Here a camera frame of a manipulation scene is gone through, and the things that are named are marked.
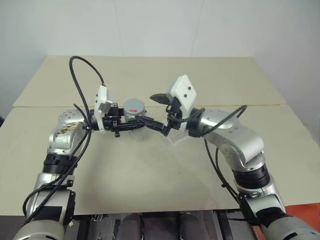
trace beige table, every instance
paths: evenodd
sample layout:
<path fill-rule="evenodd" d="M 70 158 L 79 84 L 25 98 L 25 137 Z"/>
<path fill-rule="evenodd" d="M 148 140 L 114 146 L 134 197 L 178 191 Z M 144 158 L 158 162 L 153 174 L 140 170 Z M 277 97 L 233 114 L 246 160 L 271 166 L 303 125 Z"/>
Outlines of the beige table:
<path fill-rule="evenodd" d="M 69 70 L 69 56 L 48 57 L 14 103 L 15 107 L 68 107 L 81 103 Z M 140 98 L 147 106 L 187 74 L 197 91 L 198 106 L 286 104 L 252 57 L 104 57 L 88 56 L 120 106 Z M 80 60 L 74 70 L 90 106 L 100 81 Z"/>
<path fill-rule="evenodd" d="M 102 73 L 120 106 L 129 98 L 140 98 L 148 114 L 160 121 L 166 118 L 164 107 L 148 98 L 166 92 L 183 74 L 191 79 L 199 106 L 224 106 L 232 111 L 236 105 L 250 105 L 241 121 L 262 136 L 266 162 L 284 204 L 320 202 L 316 191 L 320 149 L 254 59 L 86 58 Z M 22 214 L 22 203 L 42 169 L 48 137 L 59 114 L 73 103 L 81 105 L 68 60 L 67 56 L 48 57 L 0 128 L 0 215 Z M 92 106 L 99 81 L 80 61 L 75 61 L 75 71 Z M 232 183 L 230 169 L 223 159 L 220 162 Z M 220 187 L 199 138 L 172 145 L 151 130 L 140 140 L 128 132 L 121 138 L 95 132 L 75 178 L 75 214 L 237 207 Z"/>
<path fill-rule="evenodd" d="M 22 214 L 46 157 L 49 133 L 66 109 L 16 107 L 0 128 L 0 215 Z M 163 107 L 148 109 L 149 115 L 165 119 Z M 292 110 L 250 106 L 241 122 L 262 136 L 266 163 L 284 204 L 320 202 L 320 149 Z M 220 159 L 232 183 L 232 173 Z M 236 208 L 220 185 L 200 138 L 172 145 L 152 130 L 141 140 L 128 132 L 121 138 L 95 132 L 75 170 L 75 214 Z"/>

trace gray cylindrical object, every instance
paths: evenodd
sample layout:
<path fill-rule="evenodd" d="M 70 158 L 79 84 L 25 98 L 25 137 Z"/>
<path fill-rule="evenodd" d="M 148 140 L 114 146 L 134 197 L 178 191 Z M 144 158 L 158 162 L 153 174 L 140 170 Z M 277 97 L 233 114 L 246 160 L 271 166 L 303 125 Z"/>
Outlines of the gray cylindrical object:
<path fill-rule="evenodd" d="M 144 116 L 146 114 L 145 104 L 137 98 L 129 99 L 124 103 L 123 113 L 126 122 L 134 120 L 136 116 Z"/>

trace orange surface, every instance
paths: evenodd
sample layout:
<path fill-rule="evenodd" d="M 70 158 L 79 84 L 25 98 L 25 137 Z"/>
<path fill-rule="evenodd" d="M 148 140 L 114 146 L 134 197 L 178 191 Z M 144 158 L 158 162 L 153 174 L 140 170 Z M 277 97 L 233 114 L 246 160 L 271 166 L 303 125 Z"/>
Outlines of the orange surface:
<path fill-rule="evenodd" d="M 320 232 L 320 203 L 286 206 L 285 210 L 288 215 L 302 219 Z M 258 240 L 266 240 L 260 227 L 253 226 L 252 228 Z"/>

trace white wall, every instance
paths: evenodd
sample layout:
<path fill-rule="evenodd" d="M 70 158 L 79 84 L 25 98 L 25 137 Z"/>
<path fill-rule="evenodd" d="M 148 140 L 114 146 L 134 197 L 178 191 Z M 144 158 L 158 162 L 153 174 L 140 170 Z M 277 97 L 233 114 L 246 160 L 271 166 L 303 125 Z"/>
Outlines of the white wall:
<path fill-rule="evenodd" d="M 254 56 L 319 139 L 319 0 L 1 0 L 0 115 L 47 55 Z"/>

